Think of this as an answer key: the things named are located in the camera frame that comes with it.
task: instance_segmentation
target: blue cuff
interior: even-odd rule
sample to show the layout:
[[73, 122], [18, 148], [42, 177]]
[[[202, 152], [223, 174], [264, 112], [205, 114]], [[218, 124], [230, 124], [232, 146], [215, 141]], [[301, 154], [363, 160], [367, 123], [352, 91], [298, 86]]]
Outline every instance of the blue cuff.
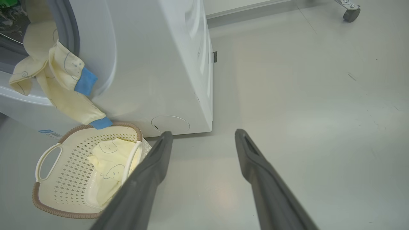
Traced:
[[91, 122], [90, 125], [92, 125], [96, 129], [103, 129], [103, 128], [111, 126], [112, 121], [109, 120], [108, 117], [104, 117], [102, 119], [95, 120], [95, 121]]
[[93, 73], [84, 67], [82, 69], [81, 77], [75, 85], [74, 91], [89, 96], [97, 79], [98, 78]]

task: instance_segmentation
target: label sticker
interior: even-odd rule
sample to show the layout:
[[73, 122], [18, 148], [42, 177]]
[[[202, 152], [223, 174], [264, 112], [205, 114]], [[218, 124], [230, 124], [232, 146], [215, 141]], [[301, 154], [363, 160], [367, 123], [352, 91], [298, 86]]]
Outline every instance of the label sticker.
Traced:
[[38, 130], [40, 133], [43, 133], [43, 134], [45, 134], [45, 135], [47, 135], [47, 136], [49, 136], [49, 137], [52, 137], [52, 138], [54, 138], [54, 139], [56, 139], [56, 140], [60, 140], [61, 139], [61, 135], [59, 135], [58, 133], [56, 133], [56, 132], [54, 132], [54, 131], [52, 131], [52, 130], [49, 130], [49, 129], [46, 129], [46, 130]]

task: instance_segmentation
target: basket rim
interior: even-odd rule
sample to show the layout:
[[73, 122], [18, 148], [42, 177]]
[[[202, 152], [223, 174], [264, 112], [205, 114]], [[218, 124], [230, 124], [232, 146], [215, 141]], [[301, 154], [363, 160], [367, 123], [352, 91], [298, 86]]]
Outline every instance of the basket rim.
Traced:
[[[142, 141], [143, 137], [142, 137], [142, 132], [141, 130], [134, 124], [131, 123], [126, 123], [126, 122], [114, 122], [112, 126], [123, 126], [123, 127], [131, 127], [133, 128], [136, 133], [137, 133], [137, 140], [138, 141]], [[69, 137], [71, 136], [73, 133], [79, 131], [79, 130], [83, 130], [83, 129], [93, 129], [94, 127], [91, 125], [80, 125], [78, 127], [75, 127], [73, 129], [71, 129], [70, 131], [68, 131], [59, 141], [58, 143], [63, 144], [63, 142]], [[38, 209], [44, 211], [44, 212], [48, 212], [50, 214], [56, 215], [56, 216], [62, 216], [62, 217], [67, 217], [67, 218], [73, 218], [73, 219], [95, 219], [98, 218], [101, 212], [97, 212], [97, 213], [76, 213], [76, 212], [66, 212], [66, 211], [61, 211], [55, 208], [52, 208], [50, 206], [47, 206], [45, 204], [43, 204], [40, 201], [39, 198], [39, 191], [40, 191], [40, 182], [35, 182], [34, 184], [34, 188], [33, 188], [33, 194], [32, 194], [32, 198], [33, 198], [33, 204], [34, 206], [36, 206]]]

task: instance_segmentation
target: basket handle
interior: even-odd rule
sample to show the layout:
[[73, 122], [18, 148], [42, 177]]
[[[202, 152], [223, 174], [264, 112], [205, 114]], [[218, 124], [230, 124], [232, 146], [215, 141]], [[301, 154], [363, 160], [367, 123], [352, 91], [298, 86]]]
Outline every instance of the basket handle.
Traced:
[[[128, 157], [128, 160], [126, 161], [126, 166], [124, 168], [124, 173], [122, 175], [122, 184], [124, 184], [125, 181], [128, 179], [129, 170], [130, 170], [130, 166], [131, 166], [132, 161], [133, 161], [133, 157], [135, 156], [136, 151], [138, 150], [138, 148], [141, 147], [141, 146], [142, 146], [142, 142], [140, 140], [138, 140], [136, 142], [135, 146], [133, 147], [133, 149], [131, 150], [131, 152], [129, 154], [129, 157]], [[141, 157], [142, 157], [142, 154], [139, 156], [139, 159], [137, 160], [138, 163], [141, 161]]]
[[[60, 151], [60, 153], [58, 154], [58, 157], [57, 157], [57, 159], [55, 160], [54, 165], [52, 166], [50, 172], [48, 172], [47, 177], [43, 179], [43, 178], [40, 177], [41, 165], [43, 164], [43, 162], [44, 162], [45, 158], [48, 156], [48, 154], [50, 154], [51, 151], [53, 151], [53, 150], [56, 149], [56, 148], [60, 148], [61, 151]], [[40, 182], [40, 183], [41, 183], [41, 182], [47, 180], [47, 178], [50, 176], [52, 170], [54, 169], [55, 165], [57, 164], [58, 159], [60, 158], [62, 152], [63, 152], [62, 144], [57, 143], [57, 144], [51, 146], [49, 149], [47, 149], [47, 150], [42, 154], [42, 156], [41, 156], [40, 159], [38, 160], [37, 166], [36, 166], [36, 181], [37, 181], [37, 182]]]

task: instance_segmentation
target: garment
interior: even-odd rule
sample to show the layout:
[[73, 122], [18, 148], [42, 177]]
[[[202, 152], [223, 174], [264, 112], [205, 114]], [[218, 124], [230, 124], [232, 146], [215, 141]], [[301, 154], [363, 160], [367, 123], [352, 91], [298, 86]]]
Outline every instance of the garment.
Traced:
[[[97, 202], [102, 207], [121, 187], [122, 176], [134, 142], [115, 138], [100, 142], [92, 150], [88, 160], [97, 174]], [[139, 163], [142, 148], [138, 148], [131, 164], [130, 172]]]
[[28, 95], [36, 77], [51, 103], [62, 113], [83, 124], [103, 129], [112, 122], [85, 95], [90, 95], [97, 80], [84, 62], [58, 41], [54, 21], [31, 23], [24, 36], [29, 56], [19, 62], [10, 86]]

